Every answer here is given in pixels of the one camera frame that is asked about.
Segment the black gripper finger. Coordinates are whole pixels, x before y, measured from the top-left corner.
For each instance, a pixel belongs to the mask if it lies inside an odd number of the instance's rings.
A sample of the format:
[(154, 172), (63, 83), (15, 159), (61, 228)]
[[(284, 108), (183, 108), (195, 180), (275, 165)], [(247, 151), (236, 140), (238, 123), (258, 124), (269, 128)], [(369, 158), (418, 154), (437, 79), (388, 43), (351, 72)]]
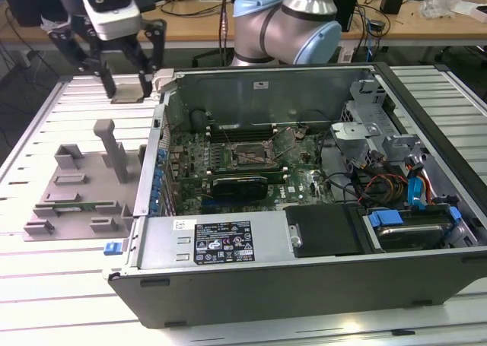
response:
[(138, 71), (143, 97), (152, 92), (152, 78), (164, 64), (167, 23), (162, 19), (142, 20), (142, 32), (152, 44), (151, 56), (144, 54), (136, 35), (125, 38), (125, 57)]
[(107, 62), (101, 55), (101, 40), (94, 28), (88, 28), (87, 37), (90, 52), (86, 53), (73, 37), (70, 28), (55, 28), (48, 32), (48, 37), (64, 57), (81, 72), (90, 72), (99, 78), (108, 98), (114, 98), (116, 84)]

